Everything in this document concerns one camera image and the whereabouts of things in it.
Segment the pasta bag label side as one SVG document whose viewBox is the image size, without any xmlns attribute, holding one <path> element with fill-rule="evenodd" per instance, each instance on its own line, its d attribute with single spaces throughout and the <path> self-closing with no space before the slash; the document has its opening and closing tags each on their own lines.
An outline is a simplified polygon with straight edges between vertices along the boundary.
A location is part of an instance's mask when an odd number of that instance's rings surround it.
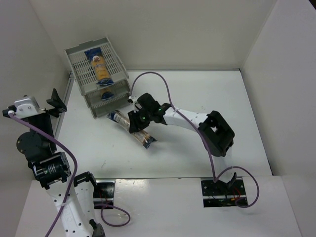
<svg viewBox="0 0 316 237">
<path fill-rule="evenodd" d="M 123 127 L 127 132 L 130 129 L 130 120 L 121 111 L 114 110 L 107 114 L 107 118 L 113 122 L 116 122 Z M 141 130 L 139 132 L 130 133 L 137 141 L 139 141 L 145 149 L 148 149 L 153 142 L 157 139 L 150 135 L 148 132 Z"/>
<path fill-rule="evenodd" d="M 89 60 L 92 69 L 97 79 L 97 85 L 109 86 L 113 85 L 114 82 L 107 70 L 105 58 L 103 57 L 100 47 L 89 49 L 84 52 L 87 59 Z"/>
</svg>

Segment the blue yellow spaghetti bag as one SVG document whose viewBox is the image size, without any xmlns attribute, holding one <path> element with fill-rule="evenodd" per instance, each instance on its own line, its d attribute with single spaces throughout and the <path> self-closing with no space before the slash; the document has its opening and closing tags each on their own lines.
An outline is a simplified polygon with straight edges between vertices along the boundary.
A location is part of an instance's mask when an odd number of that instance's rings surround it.
<svg viewBox="0 0 316 237">
<path fill-rule="evenodd" d="M 106 101 L 114 98 L 115 94 L 110 87 L 106 87 L 100 90 L 101 100 Z"/>
</svg>

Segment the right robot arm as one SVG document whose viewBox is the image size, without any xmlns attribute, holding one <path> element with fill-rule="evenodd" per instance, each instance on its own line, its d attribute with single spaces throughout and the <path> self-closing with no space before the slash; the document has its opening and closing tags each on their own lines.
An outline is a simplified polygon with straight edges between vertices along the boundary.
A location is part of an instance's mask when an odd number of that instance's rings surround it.
<svg viewBox="0 0 316 237">
<path fill-rule="evenodd" d="M 171 103 L 159 104 L 151 94 L 129 96 L 133 110 L 128 113 L 130 133 L 147 128 L 151 122 L 173 125 L 196 132 L 210 155 L 211 169 L 215 172 L 213 157 L 225 157 L 234 144 L 235 133 L 218 111 L 209 114 L 186 111 Z"/>
</svg>

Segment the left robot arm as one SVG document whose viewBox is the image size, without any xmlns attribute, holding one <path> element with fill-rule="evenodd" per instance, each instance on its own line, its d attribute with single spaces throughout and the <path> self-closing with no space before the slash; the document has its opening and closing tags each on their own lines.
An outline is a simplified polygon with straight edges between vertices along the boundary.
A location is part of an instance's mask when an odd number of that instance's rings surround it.
<svg viewBox="0 0 316 237">
<path fill-rule="evenodd" d="M 95 178 L 90 172 L 77 174 L 75 156 L 54 136 L 51 118 L 58 118 L 67 107 L 56 89 L 46 102 L 51 109 L 41 108 L 33 96 L 24 96 L 2 112 L 3 117 L 29 128 L 19 136 L 16 147 L 57 209 L 46 235 L 49 236 L 61 220 L 67 237 L 103 237 L 105 231 L 94 214 Z"/>
</svg>

